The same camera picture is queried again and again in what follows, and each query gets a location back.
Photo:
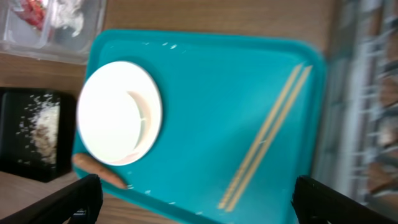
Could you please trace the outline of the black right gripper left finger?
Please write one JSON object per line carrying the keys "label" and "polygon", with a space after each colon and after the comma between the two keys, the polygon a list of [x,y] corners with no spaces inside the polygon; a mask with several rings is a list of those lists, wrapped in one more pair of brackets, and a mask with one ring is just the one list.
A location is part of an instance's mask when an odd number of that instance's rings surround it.
{"label": "black right gripper left finger", "polygon": [[3,224],[96,223],[103,204],[98,175],[86,177],[1,219]]}

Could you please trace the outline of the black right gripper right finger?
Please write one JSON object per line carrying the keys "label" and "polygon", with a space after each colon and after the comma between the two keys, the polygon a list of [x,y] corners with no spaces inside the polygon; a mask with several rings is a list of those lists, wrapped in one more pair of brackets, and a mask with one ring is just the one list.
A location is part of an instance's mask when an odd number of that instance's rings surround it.
{"label": "black right gripper right finger", "polygon": [[397,224],[306,175],[296,180],[292,206],[300,224]]}

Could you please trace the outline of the white rice pile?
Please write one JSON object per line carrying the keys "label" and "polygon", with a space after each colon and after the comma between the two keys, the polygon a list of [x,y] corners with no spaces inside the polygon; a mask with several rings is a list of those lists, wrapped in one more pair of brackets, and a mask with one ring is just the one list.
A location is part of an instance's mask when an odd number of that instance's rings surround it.
{"label": "white rice pile", "polygon": [[53,93],[31,93],[27,95],[27,103],[22,107],[22,110],[27,114],[20,116],[16,136],[28,140],[28,143],[26,143],[23,148],[28,150],[32,146],[33,149],[31,149],[30,152],[38,154],[40,160],[43,162],[42,156],[37,152],[37,148],[34,144],[32,131],[40,124],[59,129],[60,98]]}

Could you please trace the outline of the wooden chopstick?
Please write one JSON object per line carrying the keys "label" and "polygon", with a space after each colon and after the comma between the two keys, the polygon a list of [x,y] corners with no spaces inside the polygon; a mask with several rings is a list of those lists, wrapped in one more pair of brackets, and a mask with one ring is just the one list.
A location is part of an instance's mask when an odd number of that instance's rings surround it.
{"label": "wooden chopstick", "polygon": [[266,132],[270,128],[279,108],[281,107],[283,101],[285,100],[285,97],[287,96],[291,86],[293,85],[296,76],[299,74],[302,68],[302,63],[299,65],[296,65],[291,74],[289,75],[283,89],[281,90],[278,98],[276,99],[272,109],[270,110],[269,114],[267,115],[265,121],[263,122],[259,132],[257,133],[253,143],[251,144],[248,152],[246,153],[242,163],[240,164],[239,168],[237,169],[235,175],[233,176],[231,182],[228,185],[228,188],[226,189],[226,192],[222,196],[219,204],[218,204],[218,209],[224,209],[225,206],[227,205],[228,200],[230,197],[233,195],[233,192],[235,191],[236,187],[239,184],[240,178],[244,175],[246,169],[249,167],[249,164],[252,160],[252,158],[256,154],[257,147],[263,137],[265,136]]}
{"label": "wooden chopstick", "polygon": [[236,204],[239,202],[239,199],[241,198],[242,194],[246,190],[246,187],[250,183],[259,165],[261,164],[264,156],[271,147],[275,137],[279,132],[279,129],[282,127],[285,118],[287,117],[290,109],[295,103],[295,100],[298,97],[302,87],[304,86],[308,76],[310,75],[312,68],[313,67],[311,65],[305,68],[301,68],[301,71],[296,76],[295,81],[291,86],[287,96],[285,97],[285,100],[283,101],[281,107],[279,108],[270,128],[259,143],[256,154],[252,158],[249,167],[246,169],[244,175],[240,178],[239,184],[233,192],[233,195],[230,197],[227,205],[222,210],[226,212],[232,212],[234,210]]}

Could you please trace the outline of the foil wrapper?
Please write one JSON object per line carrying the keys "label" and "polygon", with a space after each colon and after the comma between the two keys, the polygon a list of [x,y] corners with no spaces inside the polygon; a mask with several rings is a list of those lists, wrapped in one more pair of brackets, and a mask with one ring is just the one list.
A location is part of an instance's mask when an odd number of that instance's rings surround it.
{"label": "foil wrapper", "polygon": [[83,29],[84,16],[81,12],[83,0],[54,0],[52,4],[52,27],[59,29],[71,28],[72,37],[76,37]]}

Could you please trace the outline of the red snack wrapper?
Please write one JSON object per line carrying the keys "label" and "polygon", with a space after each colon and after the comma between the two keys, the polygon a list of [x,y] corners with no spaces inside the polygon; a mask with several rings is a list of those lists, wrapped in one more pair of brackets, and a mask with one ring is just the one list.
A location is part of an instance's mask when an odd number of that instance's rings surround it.
{"label": "red snack wrapper", "polygon": [[43,29],[47,11],[43,0],[18,0],[12,10],[33,28],[39,31]]}

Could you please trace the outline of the cream bowl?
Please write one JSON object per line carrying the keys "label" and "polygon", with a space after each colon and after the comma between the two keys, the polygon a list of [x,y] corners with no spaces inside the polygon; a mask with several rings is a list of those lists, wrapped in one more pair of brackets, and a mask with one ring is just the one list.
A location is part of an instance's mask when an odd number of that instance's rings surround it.
{"label": "cream bowl", "polygon": [[143,137],[148,115],[133,94],[134,76],[144,70],[131,62],[111,62],[85,82],[77,107],[81,140],[105,163],[120,161],[135,150]]}

